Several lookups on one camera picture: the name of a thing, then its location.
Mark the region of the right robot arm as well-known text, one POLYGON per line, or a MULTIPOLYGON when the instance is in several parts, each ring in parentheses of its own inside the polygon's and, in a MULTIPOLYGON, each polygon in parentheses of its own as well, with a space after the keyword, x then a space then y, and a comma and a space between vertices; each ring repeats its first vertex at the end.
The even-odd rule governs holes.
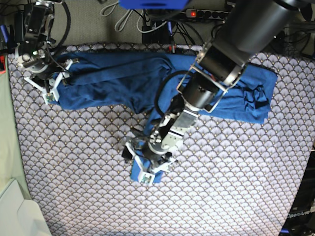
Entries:
POLYGON ((15 49, 17 65, 29 71, 24 80, 41 92, 46 104, 58 102, 58 86, 70 77, 70 68, 79 60, 66 59, 57 62, 56 54, 65 42, 70 26, 71 14, 64 0, 35 0, 24 20, 25 34, 22 43, 15 49), (56 47, 51 31, 55 20, 55 4, 60 4, 66 14, 66 27, 62 39, 56 47))

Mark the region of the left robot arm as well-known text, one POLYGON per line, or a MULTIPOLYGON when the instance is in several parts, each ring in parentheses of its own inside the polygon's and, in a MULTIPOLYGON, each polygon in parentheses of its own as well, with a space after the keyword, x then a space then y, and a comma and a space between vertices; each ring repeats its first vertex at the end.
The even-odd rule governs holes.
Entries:
POLYGON ((159 117, 149 133, 137 129, 125 143, 123 158, 132 161, 131 179, 152 185, 176 162, 172 152, 195 125, 200 111, 211 113, 239 82, 250 57, 266 47, 289 20, 308 4, 306 0, 239 0, 213 39, 206 42, 181 75, 166 111, 159 97, 170 81, 166 77, 154 100, 159 117))

